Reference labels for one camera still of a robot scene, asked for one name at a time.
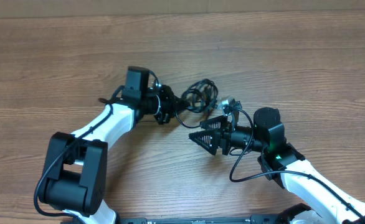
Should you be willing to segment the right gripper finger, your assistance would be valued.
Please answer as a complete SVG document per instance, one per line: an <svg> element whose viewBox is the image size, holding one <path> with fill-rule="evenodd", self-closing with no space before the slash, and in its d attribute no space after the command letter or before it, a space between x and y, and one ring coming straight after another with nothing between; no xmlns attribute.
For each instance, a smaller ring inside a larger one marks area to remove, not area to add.
<svg viewBox="0 0 365 224"><path fill-rule="evenodd" d="M228 125L230 125L228 118L222 115L200 122L202 129L225 129Z"/></svg>
<svg viewBox="0 0 365 224"><path fill-rule="evenodd" d="M218 129L207 129L191 133L189 139L213 156L216 155L218 148L225 150L225 141L222 140L221 131Z"/></svg>

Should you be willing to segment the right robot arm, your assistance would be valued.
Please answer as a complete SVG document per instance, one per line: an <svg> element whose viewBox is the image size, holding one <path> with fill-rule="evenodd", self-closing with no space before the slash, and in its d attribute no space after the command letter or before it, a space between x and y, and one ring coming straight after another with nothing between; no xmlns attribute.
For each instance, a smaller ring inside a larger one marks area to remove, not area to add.
<svg viewBox="0 0 365 224"><path fill-rule="evenodd" d="M240 149L238 158L259 152L260 176L275 181L281 188L304 201L281 214L277 223L317 222L365 223L365 203L348 195L323 177L285 137L285 127L277 109L258 109L250 126L237 124L243 111L232 109L232 120L218 116L200 123L201 130L189 135L190 140L215 155L222 149L229 155Z"/></svg>

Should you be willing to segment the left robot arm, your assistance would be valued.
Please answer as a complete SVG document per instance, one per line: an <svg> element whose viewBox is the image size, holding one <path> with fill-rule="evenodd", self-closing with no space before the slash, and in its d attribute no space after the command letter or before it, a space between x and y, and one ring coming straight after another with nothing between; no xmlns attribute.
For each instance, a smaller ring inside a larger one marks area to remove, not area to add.
<svg viewBox="0 0 365 224"><path fill-rule="evenodd" d="M104 201L108 150L147 114L168 123L189 102L176 96L154 72L130 66L126 83L90 123L70 134L55 133L49 141L42 176L34 191L36 211L47 217L70 217L77 223L116 223L118 215Z"/></svg>

